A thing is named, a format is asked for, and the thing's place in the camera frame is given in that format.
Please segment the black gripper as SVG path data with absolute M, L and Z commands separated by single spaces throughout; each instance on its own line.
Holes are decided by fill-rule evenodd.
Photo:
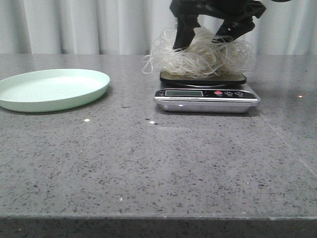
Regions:
M 190 46 L 195 37 L 195 28 L 199 28 L 199 15 L 225 19 L 216 35 L 222 41 L 234 41 L 252 31 L 255 24 L 251 18 L 260 18 L 266 7 L 257 0 L 173 0 L 170 10 L 177 17 L 177 32 L 174 50 L 183 50 Z M 227 19 L 244 19 L 229 21 Z

